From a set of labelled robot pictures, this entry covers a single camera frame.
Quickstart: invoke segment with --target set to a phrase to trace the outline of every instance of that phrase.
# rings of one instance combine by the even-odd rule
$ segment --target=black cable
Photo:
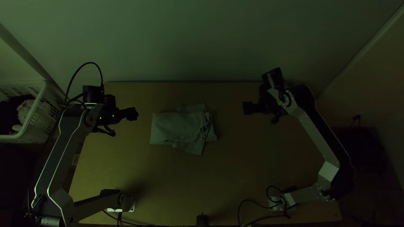
[[[266,197],[267,197],[272,203],[279,203],[279,202],[281,202],[281,200],[273,201],[273,200],[271,199],[271,197],[270,197],[269,194],[268,194],[268,189],[270,189],[271,187],[273,187],[273,188],[275,188],[276,190],[278,190],[279,193],[282,193],[282,190],[280,190],[278,187],[276,187],[276,186],[274,186],[274,185],[270,185],[270,186],[268,186],[268,187],[266,188]]]
[[[71,100],[68,101],[68,103],[70,103],[70,102],[78,102],[78,103],[80,103],[80,104],[84,107],[84,109],[88,110],[88,109],[87,109],[87,106],[84,104],[84,102],[82,102],[82,101],[80,101],[80,100],[77,100],[77,99],[73,100],[73,99],[71,99]]]
[[[286,211],[289,210],[289,209],[291,209],[292,207],[294,207],[294,205],[291,206],[291,207],[287,207],[286,200],[285,200],[285,198],[283,198],[283,196],[279,196],[279,198],[281,198],[280,200],[278,200],[278,201],[273,201],[273,200],[271,199],[271,197],[269,196],[269,194],[268,194],[268,189],[270,189],[271,187],[273,187],[273,188],[275,188],[276,190],[278,190],[279,193],[282,193],[282,190],[280,190],[278,187],[276,187],[276,186],[274,186],[274,185],[270,185],[270,186],[268,186],[268,187],[266,188],[266,197],[267,197],[272,203],[279,203],[279,202],[282,202],[282,203],[284,204],[284,213],[285,213],[285,215],[286,215]]]
[[[130,225],[138,226],[138,227],[144,227],[143,225],[140,225],[140,224],[134,224],[134,223],[130,223],[130,222],[125,222],[125,221],[123,221],[123,220],[120,220],[120,219],[118,219],[118,218],[116,218],[116,217],[110,215],[110,214],[107,213],[105,210],[102,210],[102,211],[103,211],[106,215],[108,215],[109,217],[111,217],[111,218],[113,218],[113,219],[115,219],[115,220],[117,220],[117,221],[120,221],[121,223],[130,224]]]
[[[252,224],[254,224],[254,223],[256,223],[256,222],[259,222],[259,221],[262,221],[262,220],[265,220],[265,219],[276,218],[276,217],[287,217],[287,216],[284,215],[284,214],[282,214],[282,215],[273,215],[273,216],[265,216],[265,217],[256,219],[256,220],[254,220],[254,221],[252,221],[252,222],[248,222],[247,224],[243,225],[242,227],[246,227],[246,226],[252,225]]]
[[[244,200],[240,203],[239,208],[238,208],[238,210],[237,210],[237,221],[238,221],[240,227],[241,227],[241,223],[240,223],[240,209],[241,209],[241,205],[243,205],[243,203],[245,203],[245,202],[252,202],[252,203],[254,203],[254,204],[256,204],[256,205],[258,205],[258,206],[260,206],[260,207],[262,207],[262,208],[265,208],[265,209],[272,209],[272,208],[276,207],[277,205],[282,204],[282,203],[277,203],[277,204],[275,204],[275,205],[273,205],[273,206],[263,206],[263,205],[261,205],[261,204],[255,202],[255,201],[253,201],[253,200],[244,199]]]
[[[117,226],[119,227],[119,221],[122,219],[122,212],[119,212],[117,219]]]
[[[98,71],[100,72],[100,76],[101,76],[101,90],[102,90],[102,92],[104,92],[104,80],[103,80],[103,78],[102,78],[102,72],[101,72],[100,67],[99,67],[96,63],[94,63],[94,62],[92,62],[92,61],[86,62],[86,63],[82,64],[82,65],[74,72],[72,78],[70,79],[69,85],[67,86],[66,95],[65,95],[65,97],[64,97],[64,104],[65,104],[65,105],[66,105],[67,96],[68,96],[68,94],[69,94],[70,87],[71,87],[71,85],[72,85],[72,82],[73,82],[74,78],[76,77],[77,73],[78,73],[84,66],[86,66],[86,65],[88,65],[88,64],[93,64],[93,65],[95,65],[95,66],[98,68]]]
[[[69,101],[67,101],[66,104],[69,104],[69,103],[71,103],[71,102],[73,102],[73,101],[76,101],[78,98],[80,98],[80,97],[82,97],[82,96],[83,96],[83,93],[81,93],[81,94],[79,94],[79,95],[77,95],[77,96],[71,98]]]
[[[358,120],[358,127],[361,126],[361,116],[360,115],[356,115],[353,118],[352,123],[349,125],[349,127],[352,127],[352,125],[356,122],[356,120]]]

